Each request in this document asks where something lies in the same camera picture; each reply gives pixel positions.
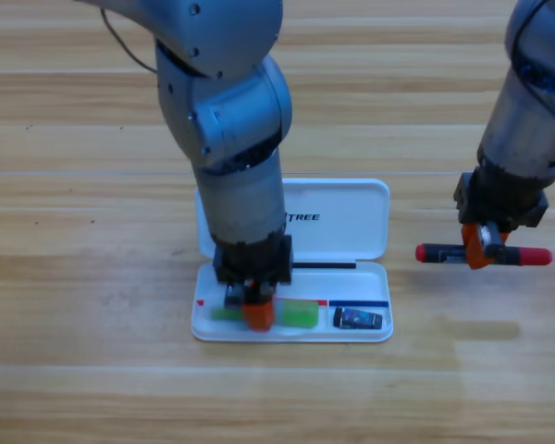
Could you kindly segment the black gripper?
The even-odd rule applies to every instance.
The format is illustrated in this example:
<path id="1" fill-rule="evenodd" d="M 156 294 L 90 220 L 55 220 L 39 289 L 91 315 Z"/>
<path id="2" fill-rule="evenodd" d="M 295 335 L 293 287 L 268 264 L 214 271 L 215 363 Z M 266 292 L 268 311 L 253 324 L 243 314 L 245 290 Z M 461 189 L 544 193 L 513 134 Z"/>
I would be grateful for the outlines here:
<path id="1" fill-rule="evenodd" d="M 478 166 L 461 175 L 453 199 L 471 269 L 491 265 L 519 227 L 538 226 L 549 208 L 548 186 L 546 179 L 514 176 L 495 166 Z"/>
<path id="2" fill-rule="evenodd" d="M 251 244 L 219 243 L 213 268 L 217 282 L 227 286 L 224 306 L 242 307 L 250 330 L 268 331 L 276 319 L 273 298 L 278 283 L 291 283 L 291 236 L 270 234 Z"/>

